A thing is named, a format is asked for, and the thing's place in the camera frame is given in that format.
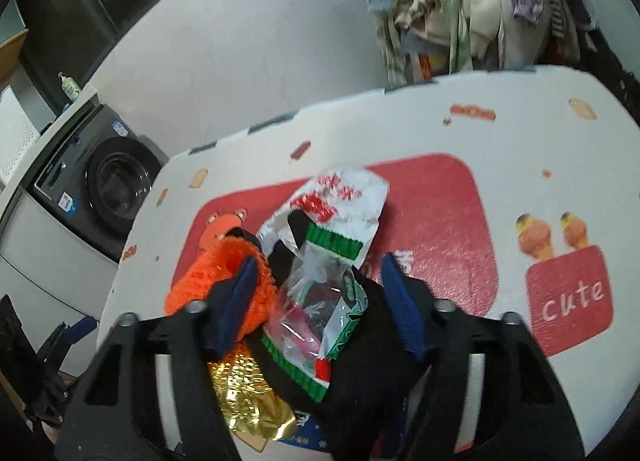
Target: screw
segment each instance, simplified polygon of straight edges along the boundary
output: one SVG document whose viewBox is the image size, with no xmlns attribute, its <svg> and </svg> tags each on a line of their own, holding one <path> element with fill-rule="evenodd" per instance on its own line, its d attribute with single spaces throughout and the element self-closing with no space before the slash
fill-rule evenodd
<svg viewBox="0 0 640 461">
<path fill-rule="evenodd" d="M 192 300 L 187 304 L 186 308 L 187 313 L 202 313 L 205 309 L 207 309 L 207 303 L 204 300 Z"/>
<path fill-rule="evenodd" d="M 433 307 L 439 313 L 453 313 L 457 308 L 455 303 L 447 298 L 439 298 L 433 303 Z"/>
<path fill-rule="evenodd" d="M 502 315 L 502 321 L 510 326 L 518 326 L 522 324 L 520 315 L 515 313 L 514 311 L 508 311 L 507 313 Z"/>
<path fill-rule="evenodd" d="M 138 322 L 138 315 L 135 313 L 123 313 L 118 319 L 118 325 L 122 327 L 133 326 L 136 322 Z"/>
</svg>

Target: washing machine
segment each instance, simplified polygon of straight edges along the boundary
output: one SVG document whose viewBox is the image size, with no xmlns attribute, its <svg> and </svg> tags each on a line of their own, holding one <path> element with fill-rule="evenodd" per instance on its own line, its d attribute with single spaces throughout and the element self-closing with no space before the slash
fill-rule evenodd
<svg viewBox="0 0 640 461">
<path fill-rule="evenodd" d="M 30 190 L 62 224 L 118 262 L 160 168 L 158 157 L 102 104 L 66 137 Z"/>
</svg>

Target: cartoon bear print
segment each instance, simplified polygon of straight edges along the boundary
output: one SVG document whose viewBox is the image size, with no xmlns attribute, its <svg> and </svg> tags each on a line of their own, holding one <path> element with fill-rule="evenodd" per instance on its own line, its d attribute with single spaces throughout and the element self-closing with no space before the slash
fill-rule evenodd
<svg viewBox="0 0 640 461">
<path fill-rule="evenodd" d="M 242 221 L 245 216 L 246 210 L 244 208 L 223 214 L 213 212 L 212 215 L 209 216 L 204 232 L 200 236 L 198 248 L 200 248 L 200 250 L 206 250 L 214 245 L 216 241 L 222 239 L 231 228 L 242 228 Z"/>
</svg>

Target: red printed square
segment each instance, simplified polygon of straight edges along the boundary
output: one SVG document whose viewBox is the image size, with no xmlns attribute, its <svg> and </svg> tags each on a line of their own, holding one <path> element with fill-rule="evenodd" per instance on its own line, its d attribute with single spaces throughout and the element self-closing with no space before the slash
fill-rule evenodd
<svg viewBox="0 0 640 461">
<path fill-rule="evenodd" d="M 589 246 L 527 270 L 533 336 L 549 357 L 605 331 L 613 301 L 602 251 Z"/>
</svg>

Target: washing machine door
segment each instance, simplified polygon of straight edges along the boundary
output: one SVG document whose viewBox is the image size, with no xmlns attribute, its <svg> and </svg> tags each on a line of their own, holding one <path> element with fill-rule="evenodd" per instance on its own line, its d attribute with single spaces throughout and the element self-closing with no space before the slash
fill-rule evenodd
<svg viewBox="0 0 640 461">
<path fill-rule="evenodd" d="M 114 232 L 127 235 L 160 168 L 153 152 L 137 140 L 103 141 L 86 171 L 92 208 Z"/>
</svg>

